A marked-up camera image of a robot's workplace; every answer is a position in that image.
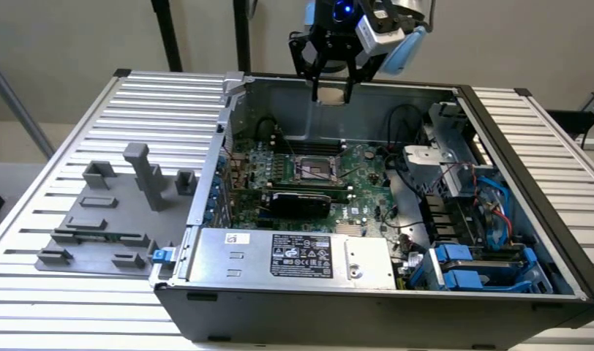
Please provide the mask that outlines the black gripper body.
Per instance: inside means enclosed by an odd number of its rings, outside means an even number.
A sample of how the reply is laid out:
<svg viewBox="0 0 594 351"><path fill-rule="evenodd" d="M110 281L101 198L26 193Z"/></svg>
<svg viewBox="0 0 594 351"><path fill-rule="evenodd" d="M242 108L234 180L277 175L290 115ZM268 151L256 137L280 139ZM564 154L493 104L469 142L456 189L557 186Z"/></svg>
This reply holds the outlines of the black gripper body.
<svg viewBox="0 0 594 351"><path fill-rule="evenodd" d="M354 27L361 10L313 10L308 29L308 58L312 63L354 63L362 51Z"/></svg>

